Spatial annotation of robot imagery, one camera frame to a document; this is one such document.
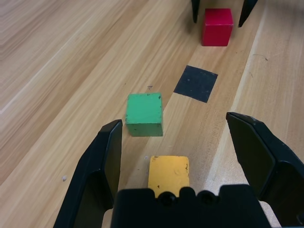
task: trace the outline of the yellow block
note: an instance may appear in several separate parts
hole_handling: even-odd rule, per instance
[[[150,159],[148,188],[158,197],[165,191],[176,197],[182,187],[189,186],[189,160],[183,156],[152,156]]]

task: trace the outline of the wooden surface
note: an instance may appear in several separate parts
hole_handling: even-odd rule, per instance
[[[231,8],[236,24],[242,0],[203,1],[196,25],[189,0],[2,1],[0,227],[53,226],[80,156],[130,93],[162,93],[164,136],[123,128],[120,189],[147,187],[152,155],[188,156],[196,192],[246,183],[229,110],[304,161],[304,1],[258,1],[220,48],[200,45],[205,7]],[[218,74],[207,104],[172,93],[186,65]]]

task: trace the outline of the black mat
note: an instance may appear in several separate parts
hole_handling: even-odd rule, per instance
[[[218,75],[186,66],[174,92],[207,103]]]

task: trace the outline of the wood grain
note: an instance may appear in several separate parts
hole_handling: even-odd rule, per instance
[[[152,155],[188,156],[196,192],[246,182],[229,110],[265,122],[303,161],[304,3],[260,0],[228,47],[200,45],[204,8],[231,8],[237,22],[241,7],[204,1],[193,24],[185,0],[2,2],[0,227],[53,226],[80,156],[130,93],[162,93],[164,136],[123,127],[120,189],[147,187]],[[207,104],[173,93],[186,65],[218,74]]]

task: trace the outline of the red block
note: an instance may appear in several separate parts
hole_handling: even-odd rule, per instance
[[[227,46],[233,29],[230,9],[205,9],[203,46]]]

